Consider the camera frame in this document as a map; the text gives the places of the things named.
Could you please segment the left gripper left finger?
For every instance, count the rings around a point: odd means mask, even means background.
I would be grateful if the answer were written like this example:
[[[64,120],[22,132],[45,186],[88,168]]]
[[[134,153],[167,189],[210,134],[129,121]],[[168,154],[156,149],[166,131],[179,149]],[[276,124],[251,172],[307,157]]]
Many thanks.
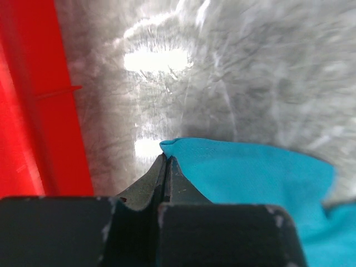
[[[147,208],[155,196],[161,196],[161,188],[165,181],[167,158],[158,155],[149,170],[132,185],[116,195],[121,201],[134,211]]]

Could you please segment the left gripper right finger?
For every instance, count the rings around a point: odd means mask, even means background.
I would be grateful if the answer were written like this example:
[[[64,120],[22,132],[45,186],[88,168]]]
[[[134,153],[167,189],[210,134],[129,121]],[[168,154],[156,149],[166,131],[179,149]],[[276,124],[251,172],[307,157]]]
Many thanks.
[[[166,169],[166,202],[212,204],[182,173],[177,158],[170,157]]]

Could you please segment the red plastic bin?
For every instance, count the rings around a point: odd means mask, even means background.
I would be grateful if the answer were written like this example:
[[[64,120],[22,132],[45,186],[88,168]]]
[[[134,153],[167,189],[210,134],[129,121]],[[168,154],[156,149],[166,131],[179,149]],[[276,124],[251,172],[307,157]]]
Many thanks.
[[[1,197],[91,196],[53,1],[1,2]]]

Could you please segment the teal t shirt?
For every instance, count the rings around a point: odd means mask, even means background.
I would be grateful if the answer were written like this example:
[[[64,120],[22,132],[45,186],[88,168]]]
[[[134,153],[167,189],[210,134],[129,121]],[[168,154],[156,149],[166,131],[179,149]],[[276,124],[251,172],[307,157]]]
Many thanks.
[[[322,204],[335,167],[268,145],[181,138],[163,141],[167,157],[216,204],[271,204],[296,223],[309,266],[355,265],[355,205]]]

